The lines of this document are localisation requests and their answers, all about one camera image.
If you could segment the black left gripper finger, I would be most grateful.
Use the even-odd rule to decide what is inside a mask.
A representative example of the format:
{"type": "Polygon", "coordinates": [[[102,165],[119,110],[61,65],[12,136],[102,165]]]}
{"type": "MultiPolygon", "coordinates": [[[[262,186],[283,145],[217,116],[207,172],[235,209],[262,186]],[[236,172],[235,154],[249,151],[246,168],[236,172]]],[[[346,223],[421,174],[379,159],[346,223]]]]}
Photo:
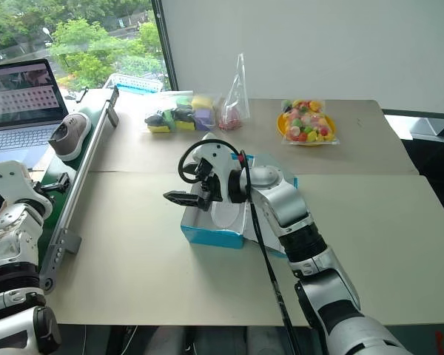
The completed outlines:
{"type": "Polygon", "coordinates": [[[41,185],[43,192],[66,192],[70,186],[70,177],[64,172],[60,174],[54,183],[41,185]]]}

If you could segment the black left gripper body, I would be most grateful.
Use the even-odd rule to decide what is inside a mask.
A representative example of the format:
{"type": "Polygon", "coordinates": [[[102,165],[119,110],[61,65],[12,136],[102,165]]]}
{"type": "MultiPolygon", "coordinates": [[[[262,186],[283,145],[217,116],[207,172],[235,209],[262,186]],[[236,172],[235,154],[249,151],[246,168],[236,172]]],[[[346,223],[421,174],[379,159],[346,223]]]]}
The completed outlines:
{"type": "Polygon", "coordinates": [[[51,203],[55,202],[55,198],[50,194],[52,191],[55,190],[55,187],[56,185],[54,183],[43,185],[41,182],[38,181],[33,182],[33,190],[39,195],[46,197],[51,203]]]}

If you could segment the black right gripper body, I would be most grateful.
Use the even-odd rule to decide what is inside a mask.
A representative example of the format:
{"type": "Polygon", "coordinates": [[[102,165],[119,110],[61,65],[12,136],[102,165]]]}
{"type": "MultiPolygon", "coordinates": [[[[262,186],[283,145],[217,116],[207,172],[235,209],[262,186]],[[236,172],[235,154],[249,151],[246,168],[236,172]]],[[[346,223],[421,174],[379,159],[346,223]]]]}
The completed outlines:
{"type": "Polygon", "coordinates": [[[212,171],[212,164],[202,158],[195,170],[195,177],[201,183],[201,194],[198,196],[210,196],[212,202],[222,202],[221,184],[218,176],[212,171]]]}

